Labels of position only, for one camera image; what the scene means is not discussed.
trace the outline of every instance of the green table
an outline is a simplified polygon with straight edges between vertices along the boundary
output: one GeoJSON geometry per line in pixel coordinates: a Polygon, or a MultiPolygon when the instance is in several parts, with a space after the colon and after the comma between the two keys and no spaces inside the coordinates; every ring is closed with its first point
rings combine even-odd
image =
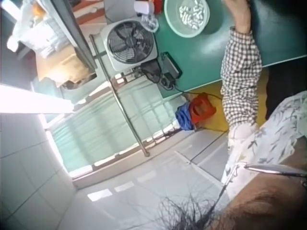
{"type": "MultiPolygon", "coordinates": [[[[177,87],[188,91],[220,80],[221,63],[229,38],[229,27],[234,25],[231,15],[221,0],[207,0],[211,17],[204,31],[194,38],[176,35],[162,13],[160,28],[155,33],[158,52],[169,52],[183,74],[177,87]]],[[[277,64],[307,55],[305,27],[292,16],[283,16],[263,5],[253,6],[253,33],[259,46],[264,66],[277,64]]],[[[179,93],[160,87],[164,98],[179,93]]]]}

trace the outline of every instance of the hand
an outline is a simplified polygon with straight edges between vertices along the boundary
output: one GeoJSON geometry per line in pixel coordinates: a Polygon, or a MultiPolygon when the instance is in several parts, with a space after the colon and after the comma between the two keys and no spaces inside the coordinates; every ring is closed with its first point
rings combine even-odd
{"type": "Polygon", "coordinates": [[[236,31],[248,34],[251,24],[249,0],[223,0],[223,2],[234,18],[236,31]]]}

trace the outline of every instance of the metal pole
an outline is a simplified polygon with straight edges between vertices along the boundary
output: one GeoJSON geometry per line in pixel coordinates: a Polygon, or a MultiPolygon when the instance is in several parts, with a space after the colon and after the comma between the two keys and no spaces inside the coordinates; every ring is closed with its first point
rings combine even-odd
{"type": "MultiPolygon", "coordinates": [[[[93,48],[94,48],[94,51],[95,51],[95,55],[97,55],[99,53],[99,51],[98,51],[98,48],[97,48],[96,43],[94,41],[93,35],[90,35],[90,40],[92,42],[92,45],[93,45],[93,48]]],[[[104,72],[104,74],[106,76],[106,80],[109,83],[109,86],[110,86],[110,89],[111,89],[111,91],[112,91],[112,93],[114,95],[114,98],[115,98],[115,100],[116,100],[116,102],[117,102],[117,104],[118,104],[122,114],[124,115],[124,118],[126,119],[126,122],[128,123],[128,125],[129,125],[129,127],[130,127],[130,129],[131,129],[131,131],[132,131],[132,133],[133,133],[133,135],[135,137],[135,139],[138,141],[138,144],[140,145],[140,147],[141,147],[145,157],[149,157],[150,153],[146,150],[145,146],[143,145],[142,140],[140,139],[139,135],[137,134],[137,132],[136,132],[135,128],[133,127],[133,124],[131,123],[131,121],[130,121],[130,119],[129,119],[129,117],[128,117],[125,109],[124,109],[124,107],[122,106],[122,104],[120,102],[120,99],[119,99],[119,97],[117,95],[117,92],[114,89],[114,86],[112,85],[111,79],[110,79],[110,77],[109,77],[109,75],[108,75],[108,73],[106,71],[106,68],[105,68],[103,62],[102,62],[101,57],[98,58],[98,61],[99,61],[99,64],[100,64],[100,66],[102,68],[102,71],[104,72]]]]}

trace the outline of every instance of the fan grille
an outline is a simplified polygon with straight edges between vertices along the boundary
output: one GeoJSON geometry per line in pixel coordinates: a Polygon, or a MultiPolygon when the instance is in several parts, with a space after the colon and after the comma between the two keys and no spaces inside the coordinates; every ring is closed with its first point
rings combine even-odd
{"type": "Polygon", "coordinates": [[[116,25],[107,37],[108,49],[113,58],[124,64],[135,64],[145,60],[154,47],[153,34],[138,21],[116,25]]]}

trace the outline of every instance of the plastic bag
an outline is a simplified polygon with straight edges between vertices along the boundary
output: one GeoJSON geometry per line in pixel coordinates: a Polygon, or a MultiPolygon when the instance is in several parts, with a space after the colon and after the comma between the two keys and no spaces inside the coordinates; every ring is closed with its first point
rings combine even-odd
{"type": "Polygon", "coordinates": [[[142,15],[141,24],[146,30],[152,33],[155,33],[159,28],[158,19],[156,19],[156,17],[153,14],[142,15]]]}

